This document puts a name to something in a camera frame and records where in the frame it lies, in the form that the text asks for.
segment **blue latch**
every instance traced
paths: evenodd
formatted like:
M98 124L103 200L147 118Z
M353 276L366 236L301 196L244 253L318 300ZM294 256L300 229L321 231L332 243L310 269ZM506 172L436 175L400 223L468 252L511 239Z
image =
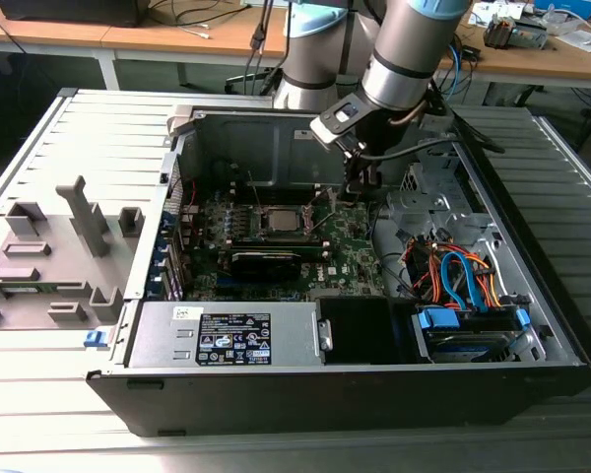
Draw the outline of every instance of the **blue latch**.
M83 342L83 346L86 348L102 348L107 346L107 334L102 330L90 330L86 339Z
M421 328L460 328L460 320L452 308L425 308L418 314L418 320Z
M527 327L528 325L530 325L530 323L532 323L530 321L530 315L528 315L528 311L525 308L518 308L516 310L516 316L519 319L519 322L521 322L521 326L523 328Z

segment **electronic equipment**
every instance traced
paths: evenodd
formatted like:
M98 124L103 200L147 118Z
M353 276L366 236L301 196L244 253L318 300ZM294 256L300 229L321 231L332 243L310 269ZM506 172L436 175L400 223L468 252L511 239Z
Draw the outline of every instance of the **electronic equipment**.
M509 46L543 49L547 40L545 27L526 20L495 17L484 31L484 44L495 49Z
M319 115L176 107L167 138L142 137L164 155L146 218L104 218L82 175L49 192L60 215L13 203L0 324L117 322L86 381L147 437L498 424L590 386L591 329L491 162L507 139L431 78L467 7L391 0L378 35L354 23L376 41L328 67L303 35L319 50L293 44L283 92L315 102L364 59ZM325 16L340 45L347 15Z
M0 0L8 20L102 23L136 27L150 0Z
M523 263L533 241L512 245L499 218L518 210L467 171L488 161L422 151L385 163L378 193L342 198L341 154L298 139L312 116L194 107L180 128L114 352L87 377L132 432L501 423L591 383L559 293Z

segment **red wire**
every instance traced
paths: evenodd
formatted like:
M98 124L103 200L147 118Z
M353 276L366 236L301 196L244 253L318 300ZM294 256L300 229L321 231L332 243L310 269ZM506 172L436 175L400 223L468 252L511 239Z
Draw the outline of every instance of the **red wire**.
M417 288L422 281L424 281L430 273L425 273L421 279L414 285L414 289Z

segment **slatted metal surface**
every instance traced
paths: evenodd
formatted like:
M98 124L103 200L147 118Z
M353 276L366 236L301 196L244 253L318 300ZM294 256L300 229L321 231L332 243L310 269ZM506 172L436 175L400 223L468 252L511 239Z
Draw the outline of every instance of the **slatted metal surface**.
M136 145L131 139L135 130L124 125L162 131L173 102L195 100L181 95L80 92L73 100L63 101L61 112L55 114L28 156L30 164L22 167L13 185L20 189L39 182L38 178L46 179L51 161L58 169L70 169L74 162L73 171L79 169L86 179L89 176L89 185L99 184L98 196L111 197L105 205L114 210L113 197L142 195L119 192L152 185L150 179L156 176L164 148L156 140ZM506 145L507 154L494 157L494 165L591 322L591 285L587 286L591 235L579 230L591 229L591 205L585 205L591 203L591 191L586 190L586 179L524 110L459 111ZM104 133L103 124L110 125L110 133ZM64 137L46 139L47 134ZM99 139L100 135L111 136ZM164 134L140 136L165 139ZM519 146L522 136L529 137L525 143L532 149ZM512 142L518 142L516 148L509 146ZM550 187L535 193L540 183ZM584 240L575 244L575 238ZM202 473L591 472L591 388L573 398L535 406L500 427L139 439L82 381L87 368L99 366L101 357L107 356L84 350L84 337L84 331L0 332L0 468L26 472L92 472L95 468ZM446 395L446 389L434 395L435 399ZM490 395L478 386L478 402ZM244 408L244 399L237 393L231 396L232 403ZM428 403L408 409L428 409Z
M507 150L488 153L491 163L591 323L591 173L526 109L458 111Z

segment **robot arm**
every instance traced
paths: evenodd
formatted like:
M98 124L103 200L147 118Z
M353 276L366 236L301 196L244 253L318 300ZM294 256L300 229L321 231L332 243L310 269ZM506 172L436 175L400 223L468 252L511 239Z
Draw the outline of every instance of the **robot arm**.
M468 8L468 0L388 0L360 89L311 122L327 149L346 157L346 191L380 187L377 161L398 144L412 118L442 107L429 89L431 77Z

